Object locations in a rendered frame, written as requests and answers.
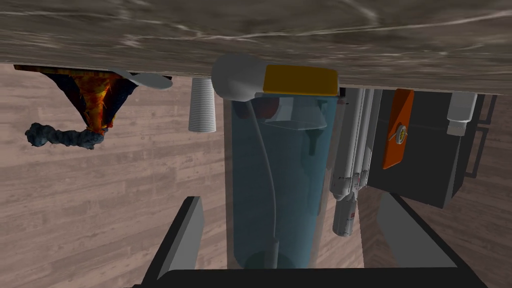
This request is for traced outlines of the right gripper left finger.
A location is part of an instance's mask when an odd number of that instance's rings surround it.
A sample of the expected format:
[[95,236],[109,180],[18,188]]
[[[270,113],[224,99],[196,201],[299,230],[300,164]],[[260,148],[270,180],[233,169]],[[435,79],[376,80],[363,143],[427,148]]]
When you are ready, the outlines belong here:
[[180,206],[156,251],[143,283],[155,283],[172,270],[194,270],[204,229],[204,210],[199,196],[188,196]]

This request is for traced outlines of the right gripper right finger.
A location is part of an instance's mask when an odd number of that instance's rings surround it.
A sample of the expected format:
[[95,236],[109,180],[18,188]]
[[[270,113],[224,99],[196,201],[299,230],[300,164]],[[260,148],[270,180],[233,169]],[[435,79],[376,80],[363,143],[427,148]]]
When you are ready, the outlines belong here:
[[470,268],[397,194],[382,195],[377,223],[400,268]]

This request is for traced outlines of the black box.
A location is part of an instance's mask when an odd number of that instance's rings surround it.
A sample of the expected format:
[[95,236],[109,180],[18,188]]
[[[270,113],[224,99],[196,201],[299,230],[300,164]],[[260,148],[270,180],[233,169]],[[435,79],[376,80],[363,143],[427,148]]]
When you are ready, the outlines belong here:
[[447,133],[451,94],[416,92],[403,159],[383,169],[394,94],[384,90],[381,96],[367,184],[442,209],[464,182],[485,96],[477,96],[465,135],[458,137]]

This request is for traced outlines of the white rocket model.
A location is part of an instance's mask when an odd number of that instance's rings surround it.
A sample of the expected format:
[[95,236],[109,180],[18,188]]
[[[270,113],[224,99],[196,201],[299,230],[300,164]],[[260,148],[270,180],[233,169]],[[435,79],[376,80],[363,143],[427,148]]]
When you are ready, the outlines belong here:
[[336,200],[332,230],[340,237],[353,233],[358,193],[367,186],[382,90],[345,88],[338,102],[337,150],[330,192]]

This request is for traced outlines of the orange tag with round emblem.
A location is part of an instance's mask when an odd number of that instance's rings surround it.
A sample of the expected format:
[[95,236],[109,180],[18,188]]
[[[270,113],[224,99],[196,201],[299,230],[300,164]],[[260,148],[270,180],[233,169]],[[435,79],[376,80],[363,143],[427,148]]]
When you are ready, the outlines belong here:
[[382,169],[384,170],[403,160],[413,101],[413,90],[401,88],[395,90],[382,161]]

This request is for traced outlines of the blue transparent bottle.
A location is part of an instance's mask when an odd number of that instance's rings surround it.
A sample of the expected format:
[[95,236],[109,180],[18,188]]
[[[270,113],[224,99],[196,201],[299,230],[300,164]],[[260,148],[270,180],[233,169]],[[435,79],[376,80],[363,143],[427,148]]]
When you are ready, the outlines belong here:
[[334,97],[272,94],[231,101],[232,250],[245,269],[311,262],[337,109]]

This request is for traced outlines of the small white bottle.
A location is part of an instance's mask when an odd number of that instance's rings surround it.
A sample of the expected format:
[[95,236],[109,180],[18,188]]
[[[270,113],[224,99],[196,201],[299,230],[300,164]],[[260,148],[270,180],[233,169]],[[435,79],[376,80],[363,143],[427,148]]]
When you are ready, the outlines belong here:
[[473,117],[477,94],[472,92],[454,91],[451,94],[446,118],[449,121],[446,133],[462,137],[466,133],[468,122]]

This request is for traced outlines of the white ribbed cup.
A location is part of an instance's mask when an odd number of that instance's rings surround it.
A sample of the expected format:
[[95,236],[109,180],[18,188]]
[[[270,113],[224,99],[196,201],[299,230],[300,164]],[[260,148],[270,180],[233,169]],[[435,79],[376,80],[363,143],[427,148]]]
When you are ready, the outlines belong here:
[[216,131],[215,94],[210,78],[192,79],[188,130],[195,133]]

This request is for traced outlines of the grey spoon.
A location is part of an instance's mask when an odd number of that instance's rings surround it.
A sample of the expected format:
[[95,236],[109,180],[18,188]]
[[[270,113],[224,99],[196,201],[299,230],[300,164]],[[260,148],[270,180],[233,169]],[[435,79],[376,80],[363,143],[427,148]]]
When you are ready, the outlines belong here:
[[147,72],[132,75],[128,71],[120,68],[110,68],[109,70],[112,71],[112,73],[130,80],[138,86],[145,86],[157,90],[167,90],[173,86],[172,80],[163,75]]

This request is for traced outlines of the orange and dark cone-shaped object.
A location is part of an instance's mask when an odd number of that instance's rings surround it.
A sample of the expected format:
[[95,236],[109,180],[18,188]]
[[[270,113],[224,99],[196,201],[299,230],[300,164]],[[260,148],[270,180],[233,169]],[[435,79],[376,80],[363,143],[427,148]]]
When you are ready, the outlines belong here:
[[92,150],[104,140],[114,119],[139,85],[113,71],[15,64],[18,71],[41,73],[50,78],[65,94],[86,124],[83,131],[61,131],[50,125],[32,123],[25,131],[34,147],[46,143]]

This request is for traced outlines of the white and yellow rounded object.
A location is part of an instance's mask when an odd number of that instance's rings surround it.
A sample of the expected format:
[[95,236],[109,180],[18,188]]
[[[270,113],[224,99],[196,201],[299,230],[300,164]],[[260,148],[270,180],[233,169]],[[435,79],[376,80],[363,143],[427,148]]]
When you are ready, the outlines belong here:
[[274,64],[258,57],[232,53],[220,56],[212,66],[211,82],[224,100],[247,102],[261,97],[337,97],[336,70]]

